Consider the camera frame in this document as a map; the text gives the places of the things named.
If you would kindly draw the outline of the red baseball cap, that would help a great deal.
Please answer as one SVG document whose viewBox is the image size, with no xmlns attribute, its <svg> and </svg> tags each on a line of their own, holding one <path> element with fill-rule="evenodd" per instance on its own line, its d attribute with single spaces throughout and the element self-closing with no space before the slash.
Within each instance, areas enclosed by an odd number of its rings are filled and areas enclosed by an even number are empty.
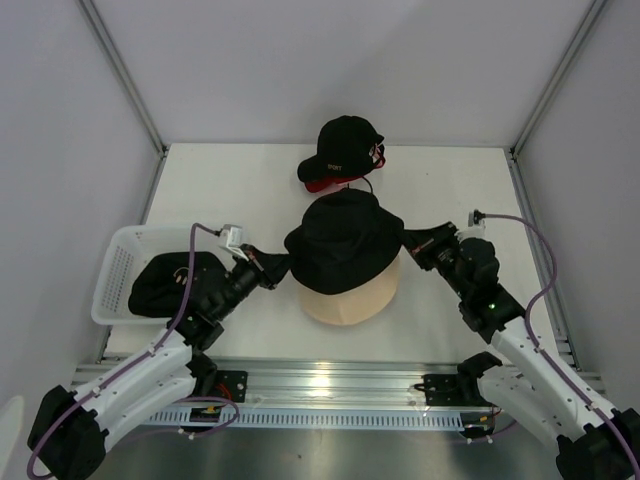
<svg viewBox="0 0 640 480">
<path fill-rule="evenodd" d="M 363 175 L 352 176 L 352 177 L 325 176 L 317 180 L 303 181 L 303 185 L 309 193 L 315 194 L 333 186 L 347 186 L 349 183 L 358 181 L 358 180 L 368 181 L 366 176 L 369 173 L 384 167 L 386 163 L 386 158 L 384 156 L 384 153 L 385 153 L 384 145 L 379 144 L 379 145 L 374 145 L 372 147 L 372 149 L 370 150 L 370 157 L 372 159 L 371 161 L 372 169 L 364 173 Z"/>
</svg>

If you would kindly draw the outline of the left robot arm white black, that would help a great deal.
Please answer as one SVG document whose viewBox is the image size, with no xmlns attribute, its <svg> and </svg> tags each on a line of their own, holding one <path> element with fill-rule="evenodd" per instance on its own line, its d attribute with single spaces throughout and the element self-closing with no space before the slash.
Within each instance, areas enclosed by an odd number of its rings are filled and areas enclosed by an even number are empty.
<svg viewBox="0 0 640 480">
<path fill-rule="evenodd" d="M 58 385 L 41 400 L 27 439 L 31 479 L 86 479 L 128 433 L 165 407 L 204 401 L 217 366 L 205 352 L 223 320 L 256 288 L 287 275 L 287 254 L 241 246 L 232 270 L 193 269 L 175 319 L 142 350 L 74 390 Z"/>
</svg>

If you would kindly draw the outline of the black sport baseball cap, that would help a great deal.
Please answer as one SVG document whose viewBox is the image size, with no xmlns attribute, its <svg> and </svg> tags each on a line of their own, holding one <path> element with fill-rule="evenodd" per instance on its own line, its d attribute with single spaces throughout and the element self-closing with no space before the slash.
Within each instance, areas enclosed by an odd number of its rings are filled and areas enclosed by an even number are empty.
<svg viewBox="0 0 640 480">
<path fill-rule="evenodd" d="M 298 180 L 363 175 L 372 169 L 370 150 L 384 145 L 384 140 L 363 117 L 342 115 L 330 120 L 320 130 L 316 153 L 298 165 Z"/>
</svg>

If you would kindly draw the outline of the beige black reversible bucket hat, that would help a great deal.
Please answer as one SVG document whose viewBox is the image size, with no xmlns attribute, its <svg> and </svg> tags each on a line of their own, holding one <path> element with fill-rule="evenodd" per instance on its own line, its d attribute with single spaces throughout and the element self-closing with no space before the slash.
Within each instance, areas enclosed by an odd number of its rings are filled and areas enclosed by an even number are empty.
<svg viewBox="0 0 640 480">
<path fill-rule="evenodd" d="M 369 192 L 345 188 L 315 200 L 284 240 L 303 286 L 337 295 L 382 273 L 402 248 L 404 222 Z"/>
</svg>

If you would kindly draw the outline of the black wire hat stand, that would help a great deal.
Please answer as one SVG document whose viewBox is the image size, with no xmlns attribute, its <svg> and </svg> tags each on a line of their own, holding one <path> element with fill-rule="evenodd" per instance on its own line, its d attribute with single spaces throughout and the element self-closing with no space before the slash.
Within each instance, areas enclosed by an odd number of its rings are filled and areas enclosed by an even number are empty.
<svg viewBox="0 0 640 480">
<path fill-rule="evenodd" d="M 373 185 L 366 177 L 361 177 L 361 178 L 357 178 L 357 179 L 355 179 L 353 181 L 350 181 L 348 183 L 348 187 L 350 189 L 361 190 L 361 191 L 365 191 L 365 192 L 370 193 L 370 194 L 374 194 Z"/>
</svg>

